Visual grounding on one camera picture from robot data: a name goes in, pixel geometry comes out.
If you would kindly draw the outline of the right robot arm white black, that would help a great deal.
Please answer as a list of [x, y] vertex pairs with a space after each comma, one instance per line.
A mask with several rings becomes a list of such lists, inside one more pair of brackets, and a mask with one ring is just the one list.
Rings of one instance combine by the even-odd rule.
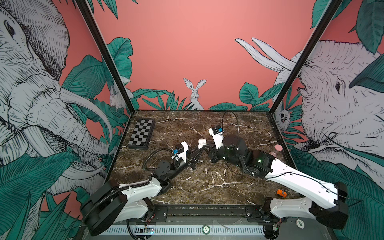
[[288, 200], [268, 198], [261, 212], [278, 219], [314, 219], [336, 230], [345, 227], [349, 218], [345, 184], [321, 181], [288, 166], [269, 153], [250, 150], [244, 139], [239, 135], [225, 134], [220, 125], [210, 128], [209, 133], [215, 143], [212, 163], [225, 161], [253, 178], [284, 185], [302, 195], [302, 198]]

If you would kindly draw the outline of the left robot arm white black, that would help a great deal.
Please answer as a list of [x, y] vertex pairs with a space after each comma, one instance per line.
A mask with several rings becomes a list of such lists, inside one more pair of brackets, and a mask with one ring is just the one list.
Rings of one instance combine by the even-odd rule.
[[208, 150], [207, 145], [191, 150], [167, 149], [173, 160], [159, 162], [150, 170], [147, 180], [125, 185], [115, 180], [106, 182], [81, 205], [81, 226], [86, 227], [91, 236], [97, 236], [115, 222], [141, 219], [153, 209], [150, 198], [166, 193], [171, 180], [188, 167], [194, 169], [202, 152]]

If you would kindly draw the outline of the white earbuds charging case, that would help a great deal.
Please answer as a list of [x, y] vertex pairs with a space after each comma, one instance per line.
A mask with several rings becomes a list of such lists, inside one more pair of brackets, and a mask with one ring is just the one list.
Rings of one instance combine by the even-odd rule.
[[201, 148], [203, 148], [206, 145], [207, 145], [207, 140], [206, 139], [199, 139], [198, 140], [198, 149], [201, 149]]

